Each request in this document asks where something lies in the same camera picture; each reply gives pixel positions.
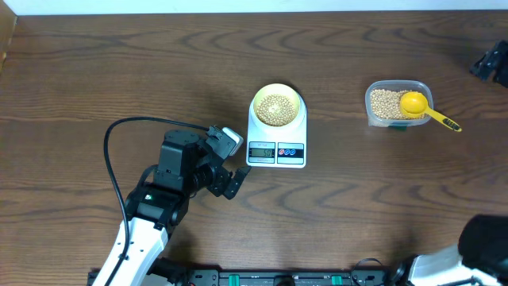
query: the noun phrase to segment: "digital kitchen scale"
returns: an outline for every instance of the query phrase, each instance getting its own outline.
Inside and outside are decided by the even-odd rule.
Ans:
[[[284,126],[270,126],[257,115],[261,103],[282,95],[298,111]],[[248,110],[247,164],[253,167],[303,168],[307,162],[307,108],[292,88],[274,83],[257,92]]]

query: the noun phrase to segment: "scoop handle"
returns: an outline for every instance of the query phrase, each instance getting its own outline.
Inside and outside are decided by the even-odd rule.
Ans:
[[[443,114],[440,114],[439,112],[435,111],[435,110],[432,110],[430,108],[427,108],[425,110],[425,112],[430,115],[432,118],[436,119],[440,124],[448,127],[449,129],[453,130],[453,131],[456,131],[456,132],[460,132],[462,131],[462,128],[460,128],[460,126],[454,122],[452,119],[450,118],[447,118],[446,116],[444,116]]]

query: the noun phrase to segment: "plastic container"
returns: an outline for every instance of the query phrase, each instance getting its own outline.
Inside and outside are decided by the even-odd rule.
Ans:
[[[422,93],[429,101],[430,108],[434,108],[432,94],[430,89],[424,84],[416,80],[381,80],[373,83],[365,93],[365,106],[367,107],[368,125],[378,127],[388,126],[418,126],[427,123],[430,116],[426,115],[423,119],[407,119],[407,120],[394,120],[383,119],[375,116],[372,111],[371,105],[371,92],[376,89],[384,89],[388,91],[418,91]]]

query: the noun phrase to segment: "robotic arm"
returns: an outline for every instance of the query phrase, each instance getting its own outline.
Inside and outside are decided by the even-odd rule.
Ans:
[[[222,164],[237,152],[243,138],[229,128],[215,126],[206,135],[208,138],[186,130],[166,132],[159,164],[144,171],[125,202],[130,238],[125,239],[122,222],[94,286],[140,285],[187,213],[189,199],[196,191],[206,187],[215,196],[227,199],[237,194],[251,167],[238,168],[233,176]],[[153,182],[146,182],[152,173]],[[129,248],[123,257],[125,243]]]

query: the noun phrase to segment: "container of beans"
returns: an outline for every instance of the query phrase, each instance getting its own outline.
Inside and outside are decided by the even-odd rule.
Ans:
[[[400,98],[409,91],[422,93],[429,101],[430,108],[434,108],[430,89],[415,80],[382,80],[373,83],[365,93],[368,125],[378,127],[407,127],[418,126],[430,120],[429,115],[421,118],[408,118],[400,111]]]

